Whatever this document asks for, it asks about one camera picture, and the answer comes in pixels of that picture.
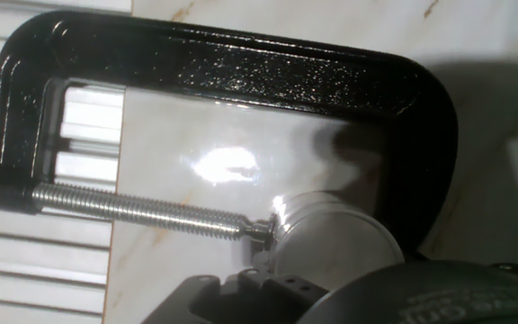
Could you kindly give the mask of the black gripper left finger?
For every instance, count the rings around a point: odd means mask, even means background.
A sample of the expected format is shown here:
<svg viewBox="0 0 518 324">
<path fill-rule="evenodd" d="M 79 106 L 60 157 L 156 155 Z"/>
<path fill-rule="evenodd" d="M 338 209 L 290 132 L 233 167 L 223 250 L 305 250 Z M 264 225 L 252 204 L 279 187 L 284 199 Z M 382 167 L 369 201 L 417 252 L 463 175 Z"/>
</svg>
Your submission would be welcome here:
<svg viewBox="0 0 518 324">
<path fill-rule="evenodd" d="M 184 280 L 144 324 L 296 323 L 328 290 L 296 275 L 249 268 L 222 283 L 217 276 Z"/>
</svg>

